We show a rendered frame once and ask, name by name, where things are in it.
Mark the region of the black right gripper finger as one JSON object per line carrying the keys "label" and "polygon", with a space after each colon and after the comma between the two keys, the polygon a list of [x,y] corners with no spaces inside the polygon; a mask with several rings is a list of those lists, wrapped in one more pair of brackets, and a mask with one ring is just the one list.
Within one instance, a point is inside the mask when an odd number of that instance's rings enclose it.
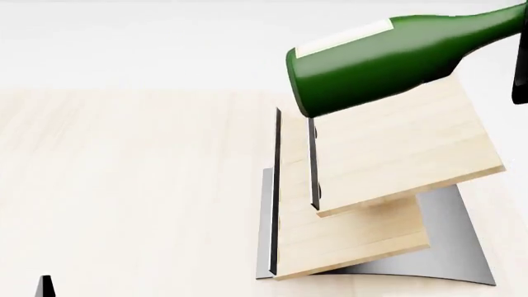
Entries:
{"label": "black right gripper finger", "polygon": [[511,99],[515,105],[528,104],[528,30],[521,33]]}

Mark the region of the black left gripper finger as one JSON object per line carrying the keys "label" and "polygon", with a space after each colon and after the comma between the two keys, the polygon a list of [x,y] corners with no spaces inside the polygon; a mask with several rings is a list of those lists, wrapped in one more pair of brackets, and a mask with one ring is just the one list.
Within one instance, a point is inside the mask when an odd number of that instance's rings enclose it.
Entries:
{"label": "black left gripper finger", "polygon": [[56,297],[50,275],[40,277],[34,297]]}

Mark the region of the green glass wine bottle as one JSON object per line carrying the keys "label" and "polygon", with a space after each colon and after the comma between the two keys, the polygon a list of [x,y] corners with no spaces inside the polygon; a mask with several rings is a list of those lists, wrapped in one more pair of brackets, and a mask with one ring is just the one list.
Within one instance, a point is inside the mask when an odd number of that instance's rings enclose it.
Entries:
{"label": "green glass wine bottle", "polygon": [[450,76],[468,54],[521,33],[527,8],[395,16],[296,46],[285,65],[300,113],[316,118]]}

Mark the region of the wooden two-tier rack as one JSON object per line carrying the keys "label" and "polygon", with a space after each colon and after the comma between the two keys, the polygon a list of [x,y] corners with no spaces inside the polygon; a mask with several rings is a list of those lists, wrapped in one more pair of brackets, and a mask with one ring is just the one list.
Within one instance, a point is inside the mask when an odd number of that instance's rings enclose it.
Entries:
{"label": "wooden two-tier rack", "polygon": [[319,118],[277,112],[275,122],[257,279],[495,283],[459,184],[505,167],[456,76]]}

